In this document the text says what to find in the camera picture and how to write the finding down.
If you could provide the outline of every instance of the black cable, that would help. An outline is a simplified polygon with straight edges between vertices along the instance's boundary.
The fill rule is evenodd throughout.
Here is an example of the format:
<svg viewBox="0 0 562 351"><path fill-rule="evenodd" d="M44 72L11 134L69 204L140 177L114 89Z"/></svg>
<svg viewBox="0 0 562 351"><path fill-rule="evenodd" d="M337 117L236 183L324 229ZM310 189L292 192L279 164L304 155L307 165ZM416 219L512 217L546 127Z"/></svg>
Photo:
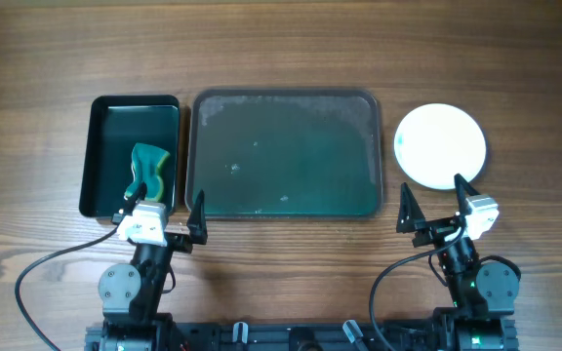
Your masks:
<svg viewBox="0 0 562 351"><path fill-rule="evenodd" d="M414 261L416 259L426 257L426 256L431 255L431 254L440 254L440 253L448 250L450 247L452 247L454 244L456 244L463 237L464 232L465 232L465 225L462 225L461 230L459 231L459 234L457 235L457 237L453 241L446 244L443 248L430 250L430 251L427 251L425 253L418 253L418 254L413 255L411 257L403 258L403 259L397 261L396 263L390 265L389 267L387 267L384 271L381 272L379 277L377 277L377 280L375 280L374 284L372 285L372 289L370 290L370 304L369 304L368 308L369 308L369 312L370 312L370 320L372 321L372 326L375 328L375 332L377 333L377 336L379 337L381 342L385 345L386 349L396 351L396 349L394 349L389 344L389 342L387 342L387 339L382 334L381 330L379 329L379 325L377 324L377 318L375 317L375 294L377 292L377 288L379 287L379 283L381 282L381 280L387 274L389 274L389 272L394 270L396 267L399 267L399 266L401 266L405 263L409 263L409 262Z"/></svg>
<svg viewBox="0 0 562 351"><path fill-rule="evenodd" d="M513 270L513 272L515 273L515 276L517 277L518 281L522 279L522 271L519 270L519 267L515 263L511 262L510 260L508 260L504 257L500 257L498 255L492 254L492 255L488 255L487 257L483 257L483 258L479 259L478 263L482 263L482 262L487 261L487 260L494 260L496 262L500 262L500 263L506 265L508 268Z"/></svg>
<svg viewBox="0 0 562 351"><path fill-rule="evenodd" d="M173 266L168 266L168 272L171 273L171 279L173 279L173 286L170 289L163 290L162 293L170 293L176 286L177 280L175 279L175 272L173 272Z"/></svg>
<svg viewBox="0 0 562 351"><path fill-rule="evenodd" d="M72 248L68 248L68 249L64 249L64 250L60 250L58 252L55 253L50 253L38 260L36 260L35 262L33 262L32 264L28 265L27 267L25 267L25 269L23 269L23 271L19 274L19 277L17 278L17 283L15 284L15 298L17 299L17 305L19 306L19 310L21 312L21 314L23 315L23 317L25 318L25 320L27 321L27 323L29 324L29 326L34 329L34 331L36 332L36 334L38 334L38 336L45 341L45 343L52 348L52 350L56 350L56 351L60 351L59 348L56 346L56 344L54 344L39 328L38 326L36 326L36 323L34 322L34 320L31 319L31 317L29 317L29 313L27 313L27 310L25 309L25 306L23 305L23 301L20 299L20 283L22 282L23 278L25 278L25 276L27 275L27 273L29 273L29 271L31 271L32 269L36 268L38 265L40 265L41 263L45 263L46 261L58 257L59 255L63 255L63 254L68 254L68 253L72 253L78 250L82 250L82 249L86 249L91 247L92 245L96 245L106 239L108 239L109 237L111 237L112 235L114 235L114 233L116 233L116 228L112 229L109 233L103 235L102 237L98 238L97 240L94 240L90 243L86 243L86 244L82 244L82 245L78 245L76 247L72 247Z"/></svg>
<svg viewBox="0 0 562 351"><path fill-rule="evenodd" d="M430 270L433 271L433 274L435 275L435 277L437 277L437 279L439 279L439 283L441 283L441 285L443 285L444 287L448 287L448 283L446 283L444 278L442 278L441 275L439 275L439 273L437 273L437 270L435 269L435 267L433 267L433 255L432 254L430 254L428 256L428 265L430 266Z"/></svg>

